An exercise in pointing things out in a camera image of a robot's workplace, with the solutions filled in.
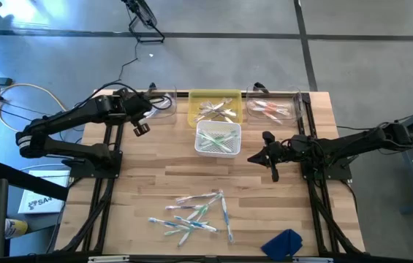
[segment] clear plastic bin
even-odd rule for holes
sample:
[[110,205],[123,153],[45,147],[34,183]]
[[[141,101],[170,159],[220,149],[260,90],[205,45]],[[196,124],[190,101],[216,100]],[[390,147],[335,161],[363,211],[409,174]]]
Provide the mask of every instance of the clear plastic bin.
[[154,88],[150,89],[149,96],[167,96],[168,99],[158,99],[159,102],[153,100],[152,102],[159,108],[164,108],[168,106],[166,110],[158,110],[153,107],[150,112],[145,113],[145,118],[143,119],[149,125],[165,125],[174,124],[177,122],[177,88]]
[[246,92],[247,123],[292,126],[302,117],[302,94],[298,88],[266,93],[249,86]]

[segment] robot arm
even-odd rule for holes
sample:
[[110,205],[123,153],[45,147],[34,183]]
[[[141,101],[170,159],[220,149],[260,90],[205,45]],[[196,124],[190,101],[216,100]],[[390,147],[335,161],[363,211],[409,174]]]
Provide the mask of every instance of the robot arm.
[[328,168],[339,159],[377,149],[407,150],[413,145],[413,137],[400,123],[382,123],[361,133],[334,140],[314,139],[306,135],[294,135],[283,142],[276,142],[269,132],[263,132],[265,147],[249,162],[271,168],[273,181],[279,179],[276,164],[281,162],[307,161],[315,169]]
[[117,159],[116,153],[110,151],[107,145],[78,145],[54,140],[49,135],[89,122],[105,123],[108,126],[131,122],[135,126],[135,134],[141,136],[150,129],[147,124],[141,125],[139,121],[151,108],[149,97],[144,93],[122,88],[113,95],[96,96],[66,112],[33,120],[22,132],[16,134],[16,144],[21,156],[26,158],[54,154],[87,159],[106,168],[113,167]]

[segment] butcher block tabletop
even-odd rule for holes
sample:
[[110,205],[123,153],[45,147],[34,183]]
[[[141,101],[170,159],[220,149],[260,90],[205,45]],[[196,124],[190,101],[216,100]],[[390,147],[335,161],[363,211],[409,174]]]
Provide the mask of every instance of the butcher block tabletop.
[[[318,137],[337,138],[329,93],[310,92],[310,97]],[[269,169],[247,162],[248,157],[262,149],[263,131],[272,132],[276,140],[284,140],[298,133],[297,126],[277,126],[271,122],[251,125],[247,122],[244,102],[241,151],[235,159],[197,155],[196,131],[187,122],[188,98],[177,99],[175,123],[150,125],[151,131],[141,137],[136,137],[130,123],[125,124],[121,144],[123,162],[113,189],[103,254],[264,256],[260,247],[285,229],[293,229],[303,239],[297,256],[318,254],[308,189],[300,165],[278,164],[280,180],[273,183]],[[111,142],[115,140],[115,129]],[[101,143],[104,133],[104,124],[86,124],[82,143]],[[364,251],[349,189],[339,181],[330,180],[327,184],[336,223]],[[94,179],[85,178],[69,190],[56,249],[63,248],[87,219],[93,187]],[[201,220],[209,221],[219,233],[197,229],[181,247],[177,244],[183,234],[164,236],[165,231],[172,229],[148,222],[150,217],[166,221],[175,221],[173,216],[187,217],[191,210],[170,211],[165,206],[175,205],[177,197],[219,189],[224,191],[234,244],[228,243],[220,202],[212,204]],[[201,199],[188,204],[205,202]],[[99,219],[94,224],[91,247],[96,242]],[[325,224],[322,228],[329,248]]]

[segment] gray floor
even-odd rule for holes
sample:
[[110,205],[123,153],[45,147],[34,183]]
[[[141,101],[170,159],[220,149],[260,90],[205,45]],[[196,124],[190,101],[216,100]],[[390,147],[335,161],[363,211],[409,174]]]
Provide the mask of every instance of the gray floor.
[[[147,2],[166,32],[299,32],[291,0]],[[413,1],[300,2],[308,34],[413,35]],[[117,0],[8,0],[0,9],[0,29],[127,31],[125,12]],[[123,37],[0,36],[0,77],[44,86],[71,107],[101,84],[115,80],[120,65],[134,57],[134,45],[133,38]],[[309,47],[318,90],[330,92],[339,125],[375,126],[413,113],[413,42],[312,40]],[[140,61],[128,66],[122,77],[134,88],[155,82],[177,89],[244,89],[260,81],[273,90],[290,86],[309,90],[299,39],[169,38],[163,45],[138,45],[137,55]],[[7,98],[35,110],[59,111],[39,91],[17,89]],[[17,129],[26,125],[5,117]],[[340,135],[346,134],[349,131],[340,130]],[[81,133],[68,131],[64,136],[75,141]],[[0,161],[18,168],[55,162],[19,157],[14,134],[1,124]],[[351,168],[367,251],[413,259],[413,215],[398,212],[413,198],[401,157],[367,153]],[[49,237],[47,230],[13,240],[12,254],[42,253]]]

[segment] blue towel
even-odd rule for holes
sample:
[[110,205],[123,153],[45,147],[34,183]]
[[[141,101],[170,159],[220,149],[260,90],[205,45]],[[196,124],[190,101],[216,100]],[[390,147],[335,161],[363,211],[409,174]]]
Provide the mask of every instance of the blue towel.
[[262,251],[275,261],[283,261],[287,255],[294,254],[302,248],[302,237],[292,229],[284,230],[262,246]]

